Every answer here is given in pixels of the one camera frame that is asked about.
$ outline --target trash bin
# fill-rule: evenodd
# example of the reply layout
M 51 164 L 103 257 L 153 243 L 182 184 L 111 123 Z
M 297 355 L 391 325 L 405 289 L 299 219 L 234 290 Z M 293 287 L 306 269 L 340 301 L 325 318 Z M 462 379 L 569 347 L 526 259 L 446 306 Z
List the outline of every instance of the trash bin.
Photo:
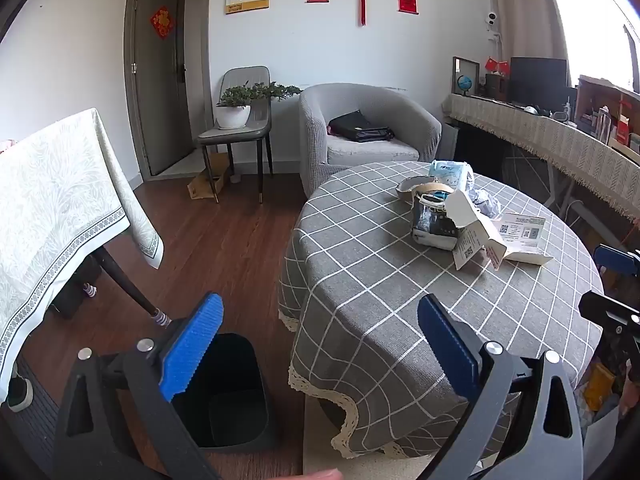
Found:
M 241 335 L 215 336 L 186 391 L 176 395 L 172 405 L 192 439 L 206 451 L 250 453 L 278 443 L 254 347 Z

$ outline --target blue gripper pad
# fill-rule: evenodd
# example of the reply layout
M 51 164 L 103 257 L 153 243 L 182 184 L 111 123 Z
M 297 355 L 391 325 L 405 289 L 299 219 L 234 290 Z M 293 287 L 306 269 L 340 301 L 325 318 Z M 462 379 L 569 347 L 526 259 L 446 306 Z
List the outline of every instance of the blue gripper pad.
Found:
M 638 273 L 635 257 L 606 245 L 596 247 L 593 251 L 593 261 L 596 265 L 626 276 L 635 276 Z
M 210 292 L 170 348 L 165 349 L 159 387 L 168 402 L 189 386 L 203 355 L 222 325 L 223 313 L 222 298 Z
M 418 325 L 453 390 L 469 402 L 475 402 L 481 389 L 478 362 L 433 294 L 418 304 Z

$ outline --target chair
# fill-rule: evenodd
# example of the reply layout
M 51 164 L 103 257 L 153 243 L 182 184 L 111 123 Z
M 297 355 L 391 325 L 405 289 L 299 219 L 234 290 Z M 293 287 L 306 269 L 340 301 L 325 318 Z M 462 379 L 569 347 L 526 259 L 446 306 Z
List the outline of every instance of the chair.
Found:
M 352 142 L 327 134 L 329 121 L 361 110 L 375 124 L 388 126 L 393 140 Z M 431 162 L 438 149 L 441 124 L 408 97 L 376 86 L 330 83 L 311 86 L 300 95 L 300 179 L 310 196 L 332 174 L 370 162 Z
M 227 88 L 233 86 L 253 86 L 255 83 L 270 84 L 269 69 L 265 66 L 248 66 L 244 68 L 233 68 L 225 73 L 222 78 L 222 86 L 220 87 L 220 96 Z M 242 128 L 233 130 L 221 130 L 218 123 L 213 129 L 208 130 L 198 136 L 198 144 L 202 148 L 207 175 L 211 190 L 216 196 L 216 188 L 213 182 L 213 173 L 209 162 L 208 146 L 217 146 L 226 144 L 226 151 L 229 154 L 229 166 L 231 174 L 234 174 L 234 156 L 231 151 L 231 144 L 234 142 L 249 142 L 254 140 L 257 148 L 257 164 L 258 164 L 258 197 L 262 203 L 262 140 L 267 145 L 267 160 L 269 161 L 269 173 L 273 176 L 273 160 L 271 158 L 271 139 L 269 132 L 271 131 L 271 101 L 269 99 L 255 100 L 251 103 L 251 115 L 246 125 Z

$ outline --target paper box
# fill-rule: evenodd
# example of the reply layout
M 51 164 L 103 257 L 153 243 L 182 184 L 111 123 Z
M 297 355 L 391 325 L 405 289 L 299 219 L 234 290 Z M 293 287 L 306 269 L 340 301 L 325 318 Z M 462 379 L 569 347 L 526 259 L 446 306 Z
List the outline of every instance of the paper box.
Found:
M 553 259 L 538 248 L 544 218 L 505 213 L 501 220 L 492 221 L 460 190 L 447 197 L 445 208 L 461 230 L 453 249 L 456 269 L 461 269 L 483 246 L 495 269 L 502 260 L 544 265 Z
M 211 164 L 211 173 L 213 173 L 213 185 L 216 188 L 216 193 L 220 194 L 229 177 L 229 158 L 226 153 L 209 153 L 209 161 Z M 192 200 L 215 197 L 211 190 L 209 175 L 206 169 L 196 176 L 187 188 L 189 189 L 189 196 Z

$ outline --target gray plaid tablecloth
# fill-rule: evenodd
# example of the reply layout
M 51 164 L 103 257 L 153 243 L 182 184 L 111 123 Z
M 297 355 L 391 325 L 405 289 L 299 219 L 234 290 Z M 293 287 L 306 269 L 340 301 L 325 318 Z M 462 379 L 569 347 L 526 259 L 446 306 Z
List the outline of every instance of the gray plaid tablecloth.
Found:
M 428 167 L 372 163 L 335 174 L 306 203 L 282 264 L 280 319 L 296 332 L 289 384 L 345 410 L 332 440 L 345 457 L 434 454 L 465 410 L 418 327 L 427 292 L 482 340 L 523 356 L 557 351 L 574 385 L 600 339 L 577 310 L 582 293 L 602 292 L 589 253 L 519 191 L 476 178 L 507 211 L 547 218 L 542 239 L 555 259 L 544 267 L 504 261 L 494 270 L 480 251 L 456 270 L 449 252 L 415 244 L 411 206 L 395 187 Z M 515 404 L 505 405 L 487 453 L 499 449 Z

